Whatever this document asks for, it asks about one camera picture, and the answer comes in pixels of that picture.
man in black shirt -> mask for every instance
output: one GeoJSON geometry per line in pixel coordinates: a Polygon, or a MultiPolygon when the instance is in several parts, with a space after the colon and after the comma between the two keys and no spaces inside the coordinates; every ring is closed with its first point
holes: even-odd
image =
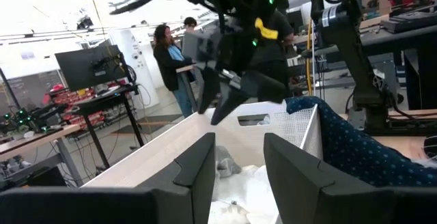
{"type": "Polygon", "coordinates": [[[287,58],[284,47],[291,45],[294,38],[294,30],[286,17],[276,10],[266,24],[269,29],[278,31],[277,40],[266,40],[259,45],[251,61],[251,68],[273,78],[285,85],[285,97],[290,96],[287,58]]]}

jeans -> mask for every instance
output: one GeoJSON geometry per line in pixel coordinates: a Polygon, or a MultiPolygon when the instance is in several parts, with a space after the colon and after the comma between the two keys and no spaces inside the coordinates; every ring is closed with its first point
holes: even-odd
{"type": "Polygon", "coordinates": [[[179,108],[182,111],[182,115],[187,118],[191,114],[193,114],[193,108],[190,103],[190,98],[188,97],[188,92],[185,88],[182,77],[178,76],[178,90],[174,90],[173,94],[176,98],[176,101],[179,104],[179,108]]]}

floor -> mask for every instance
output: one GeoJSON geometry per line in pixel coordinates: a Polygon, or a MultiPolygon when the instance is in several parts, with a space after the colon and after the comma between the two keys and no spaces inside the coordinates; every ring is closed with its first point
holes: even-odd
{"type": "MultiPolygon", "coordinates": [[[[339,73],[329,73],[332,76],[338,75],[339,73]]],[[[194,86],[194,93],[197,94],[198,90],[194,86]]],[[[138,119],[144,117],[144,115],[153,116],[153,115],[173,115],[173,114],[181,114],[178,104],[175,101],[175,98],[172,93],[168,92],[164,87],[157,89],[158,97],[160,103],[154,107],[150,107],[144,110],[137,111],[138,119]]],[[[325,91],[324,99],[327,103],[338,113],[344,113],[346,100],[348,96],[352,93],[352,88],[337,88],[337,89],[328,89],[325,91]]],[[[406,100],[399,106],[400,109],[406,110],[408,108],[408,104],[406,104],[406,100]]],[[[180,122],[182,120],[182,116],[178,118],[175,122],[180,122]]],[[[103,150],[109,159],[109,162],[117,161],[119,158],[124,157],[128,153],[131,152],[130,146],[138,146],[134,135],[117,135],[112,134],[112,132],[118,130],[120,127],[126,126],[129,124],[127,119],[121,120],[118,123],[112,124],[106,128],[97,131],[97,135],[100,138],[100,142],[102,144],[103,150]]],[[[159,136],[175,124],[169,124],[161,129],[157,130],[150,135],[145,135],[145,138],[150,141],[153,138],[159,136]]],[[[96,175],[96,165],[101,165],[102,161],[97,153],[96,146],[92,143],[91,137],[86,136],[82,137],[80,141],[69,140],[67,147],[72,155],[73,161],[76,164],[76,167],[79,170],[84,182],[89,179],[95,177],[96,175]]],[[[28,154],[23,155],[25,160],[30,163],[38,162],[54,153],[51,145],[45,145],[39,147],[38,150],[34,152],[30,152],[28,154]]],[[[62,173],[67,171],[65,165],[63,167],[59,167],[62,173]]]]}

woman with long hair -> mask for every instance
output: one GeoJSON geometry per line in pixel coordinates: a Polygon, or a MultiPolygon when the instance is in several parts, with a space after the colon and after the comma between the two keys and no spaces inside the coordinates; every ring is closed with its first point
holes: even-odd
{"type": "Polygon", "coordinates": [[[191,65],[191,60],[182,56],[181,50],[175,45],[171,37],[170,28],[159,25],[154,33],[155,47],[153,56],[158,62],[158,67],[163,77],[165,87],[173,92],[182,115],[187,118],[193,113],[193,108],[188,97],[182,77],[176,73],[178,68],[191,65]]]}

blue polka dot sleeve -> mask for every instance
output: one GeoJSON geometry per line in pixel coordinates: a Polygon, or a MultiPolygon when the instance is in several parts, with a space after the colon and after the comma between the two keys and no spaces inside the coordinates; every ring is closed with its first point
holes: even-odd
{"type": "Polygon", "coordinates": [[[326,163],[373,186],[437,186],[437,169],[411,162],[354,129],[317,97],[288,98],[287,112],[318,104],[326,163]]]}

